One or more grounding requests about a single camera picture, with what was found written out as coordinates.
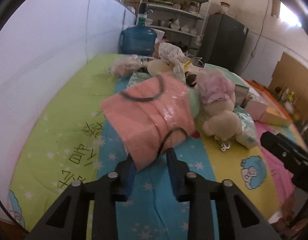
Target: window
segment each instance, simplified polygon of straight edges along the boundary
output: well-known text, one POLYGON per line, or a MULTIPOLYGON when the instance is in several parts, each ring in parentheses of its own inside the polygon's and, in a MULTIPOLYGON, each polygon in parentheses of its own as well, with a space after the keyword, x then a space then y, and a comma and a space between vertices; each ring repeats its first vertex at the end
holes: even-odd
POLYGON ((287 22, 290 26, 297 25, 298 27, 302 27, 297 16, 293 12, 291 12, 291 10, 287 8, 282 2, 281 2, 279 17, 284 22, 287 22))

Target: bottle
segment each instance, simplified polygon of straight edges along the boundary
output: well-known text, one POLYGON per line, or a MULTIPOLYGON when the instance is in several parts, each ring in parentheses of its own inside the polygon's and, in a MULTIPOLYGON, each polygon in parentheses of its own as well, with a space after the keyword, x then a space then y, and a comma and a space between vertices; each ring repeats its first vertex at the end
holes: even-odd
POLYGON ((147 4, 139 6, 137 15, 137 26, 127 28, 121 32, 123 54, 137 54, 151 56, 154 52, 155 39, 157 34, 152 29, 145 26, 147 4))

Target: white wall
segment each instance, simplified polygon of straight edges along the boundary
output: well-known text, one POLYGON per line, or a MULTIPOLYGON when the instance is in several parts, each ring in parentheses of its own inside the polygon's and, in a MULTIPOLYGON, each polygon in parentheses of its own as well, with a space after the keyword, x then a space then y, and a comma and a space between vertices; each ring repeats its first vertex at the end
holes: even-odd
MULTIPOLYGON (((115 0, 26 0, 0 32, 0 199, 37 118, 98 53, 117 53, 135 16, 115 0)), ((0 218, 7 219, 0 209, 0 218)))
POLYGON ((286 22, 272 17, 272 0, 270 0, 256 55, 241 73, 261 32, 267 3, 268 0, 244 0, 237 18, 249 28, 237 73, 243 78, 255 79, 263 85, 270 84, 272 73, 284 51, 308 67, 308 36, 302 28, 290 27, 286 22))

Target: green bedsheet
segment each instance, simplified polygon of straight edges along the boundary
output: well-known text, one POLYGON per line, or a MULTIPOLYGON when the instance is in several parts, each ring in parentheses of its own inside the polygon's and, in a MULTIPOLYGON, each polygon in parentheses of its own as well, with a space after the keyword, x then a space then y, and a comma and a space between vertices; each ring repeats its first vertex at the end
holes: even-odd
POLYGON ((102 167, 98 149, 105 120, 99 104, 114 92, 116 78, 108 67, 117 57, 94 57, 63 86, 37 120, 9 191, 9 210, 27 230, 73 180, 96 179, 102 167))

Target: cartoon sheep print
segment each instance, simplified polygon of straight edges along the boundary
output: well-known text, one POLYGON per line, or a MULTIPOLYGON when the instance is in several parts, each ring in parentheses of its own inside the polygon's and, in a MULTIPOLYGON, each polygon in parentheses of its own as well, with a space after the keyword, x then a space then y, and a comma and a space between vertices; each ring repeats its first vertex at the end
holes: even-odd
POLYGON ((267 168, 260 156, 251 156, 242 160, 242 178, 248 189, 259 187, 267 176, 267 168))
POLYGON ((8 194, 8 204, 7 204, 7 209, 11 216, 16 219, 16 221, 21 224, 21 226, 24 228, 25 227, 25 221, 21 213, 21 208, 18 204, 18 200, 15 197, 15 194, 10 190, 8 194))

